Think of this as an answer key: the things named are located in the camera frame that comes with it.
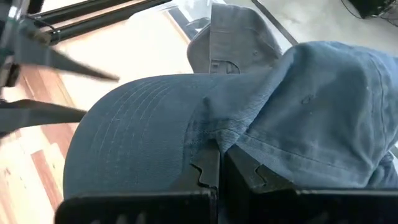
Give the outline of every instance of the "cap brim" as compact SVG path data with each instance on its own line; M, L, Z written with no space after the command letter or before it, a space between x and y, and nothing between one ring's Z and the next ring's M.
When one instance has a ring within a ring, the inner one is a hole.
M167 75L127 83L80 122L65 161L64 196L164 190L189 164L197 104L236 75Z

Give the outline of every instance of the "gray fabric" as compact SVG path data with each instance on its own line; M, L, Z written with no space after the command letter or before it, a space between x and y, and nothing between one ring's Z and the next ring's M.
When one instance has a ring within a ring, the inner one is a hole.
M261 72L281 55L259 14L225 4L212 5L210 25L193 38L187 50L195 73Z
M258 70L151 77L111 91L72 139L65 198L165 189L208 139L222 153L237 144L300 186L398 186L389 152L398 132L398 58L311 42Z

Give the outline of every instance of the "wooden floor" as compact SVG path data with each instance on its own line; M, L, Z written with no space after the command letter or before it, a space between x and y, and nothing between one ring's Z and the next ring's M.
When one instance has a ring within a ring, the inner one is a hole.
M45 0L44 10L78 1ZM17 86L4 90L4 96L9 101L30 98L88 110L108 91L131 80L192 72L187 43L168 14L138 16L56 46L77 61L119 75L119 83L26 66ZM63 200L63 165L77 125L24 128L1 140L0 223L53 222Z

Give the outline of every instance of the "metal pole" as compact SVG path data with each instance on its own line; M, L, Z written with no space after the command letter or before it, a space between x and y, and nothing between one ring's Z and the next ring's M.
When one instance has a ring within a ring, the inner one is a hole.
M49 30L47 33L51 35L50 45L55 45L59 41L67 40L72 37L124 21L139 11L149 9L169 1L171 0L146 0L99 16L59 27L57 28L58 33L54 33L52 30Z
M61 7L47 12L41 12L32 15L33 18L41 20L47 24L53 25L59 22L67 21L79 16L84 16L109 7L117 6L131 0L88 0L69 6ZM36 22L39 28L45 27L43 22Z

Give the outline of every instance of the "floor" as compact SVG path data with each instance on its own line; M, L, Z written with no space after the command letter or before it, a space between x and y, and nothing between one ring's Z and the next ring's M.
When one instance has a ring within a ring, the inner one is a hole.
M78 1L45 0L44 10ZM225 1L254 7L250 0ZM340 1L261 2L299 42L338 40L398 55L398 28L378 19L354 18ZM283 50L290 47L282 36L277 38ZM168 15L137 15L56 46L77 61L119 75L119 83L23 67L18 85L5 90L4 95L9 101L31 98L87 110L108 91L131 80L192 72L186 59L187 44ZM63 164L76 127L55 124L24 128L1 140L0 223L52 223L53 212L63 198Z

